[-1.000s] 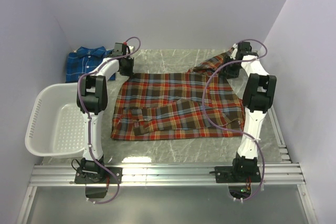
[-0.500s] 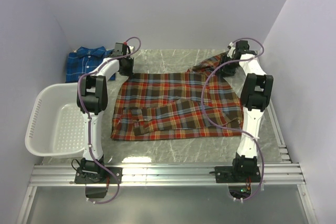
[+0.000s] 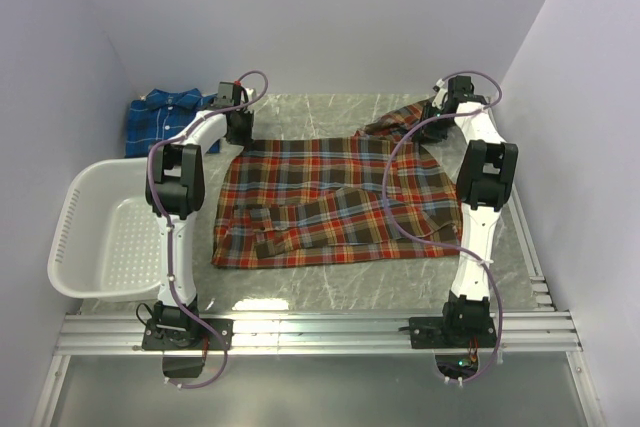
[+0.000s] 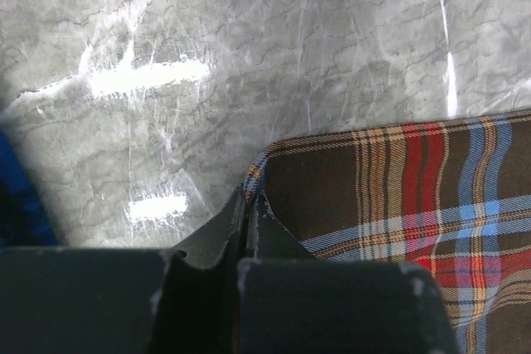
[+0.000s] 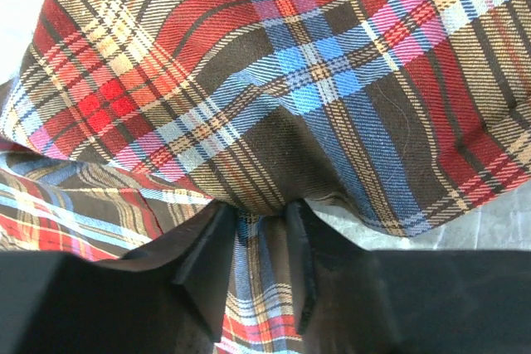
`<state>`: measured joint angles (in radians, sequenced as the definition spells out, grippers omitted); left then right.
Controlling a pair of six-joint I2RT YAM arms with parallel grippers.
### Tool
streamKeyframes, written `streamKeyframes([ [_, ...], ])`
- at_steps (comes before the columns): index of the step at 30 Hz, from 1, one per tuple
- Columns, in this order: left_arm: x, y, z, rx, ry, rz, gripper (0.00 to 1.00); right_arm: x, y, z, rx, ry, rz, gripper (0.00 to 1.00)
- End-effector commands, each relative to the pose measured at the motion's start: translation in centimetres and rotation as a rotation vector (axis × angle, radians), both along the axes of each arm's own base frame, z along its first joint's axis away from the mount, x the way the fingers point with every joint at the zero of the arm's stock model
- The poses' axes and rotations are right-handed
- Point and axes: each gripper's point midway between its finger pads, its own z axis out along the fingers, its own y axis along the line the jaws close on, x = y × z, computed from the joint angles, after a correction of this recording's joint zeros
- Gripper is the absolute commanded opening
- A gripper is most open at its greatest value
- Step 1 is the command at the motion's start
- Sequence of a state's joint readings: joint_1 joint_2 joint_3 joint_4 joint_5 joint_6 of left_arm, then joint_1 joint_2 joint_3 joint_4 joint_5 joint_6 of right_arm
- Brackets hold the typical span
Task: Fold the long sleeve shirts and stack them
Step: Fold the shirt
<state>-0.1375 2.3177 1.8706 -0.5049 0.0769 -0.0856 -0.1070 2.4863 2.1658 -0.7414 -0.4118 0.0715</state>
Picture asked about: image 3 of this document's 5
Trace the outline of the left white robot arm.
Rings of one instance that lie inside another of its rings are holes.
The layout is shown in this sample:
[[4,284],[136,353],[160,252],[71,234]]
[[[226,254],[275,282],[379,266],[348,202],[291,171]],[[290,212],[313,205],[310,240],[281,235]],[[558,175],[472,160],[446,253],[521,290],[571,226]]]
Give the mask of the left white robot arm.
[[226,136],[250,138],[250,106],[258,97],[240,79],[222,82],[190,123],[150,148],[145,197],[160,232],[163,274],[158,299],[148,308],[144,350],[192,349],[214,336],[214,328],[199,317],[193,277],[193,234],[206,196],[203,155]]

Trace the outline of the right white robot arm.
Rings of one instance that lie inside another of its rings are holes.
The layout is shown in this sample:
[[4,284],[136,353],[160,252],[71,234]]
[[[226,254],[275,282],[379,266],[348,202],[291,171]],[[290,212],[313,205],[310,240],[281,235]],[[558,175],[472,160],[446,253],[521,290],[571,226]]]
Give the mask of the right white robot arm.
[[475,92],[477,71],[450,74],[437,81],[435,97],[423,109],[415,132],[439,141],[457,125],[466,151],[456,180],[463,227],[459,262],[447,302],[439,317],[412,317],[404,330],[414,349],[498,348],[503,327],[503,302],[491,272],[494,233],[502,208],[511,197],[518,147],[494,126],[489,110],[502,98],[488,101]]

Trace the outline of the red brown plaid shirt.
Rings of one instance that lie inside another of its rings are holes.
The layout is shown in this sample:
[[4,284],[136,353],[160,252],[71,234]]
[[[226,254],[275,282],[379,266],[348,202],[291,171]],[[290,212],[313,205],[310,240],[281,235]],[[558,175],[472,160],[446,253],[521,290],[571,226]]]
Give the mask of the red brown plaid shirt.
[[230,163],[211,263],[279,269],[455,254],[456,188],[423,146],[396,143],[427,103],[344,138],[256,140]]

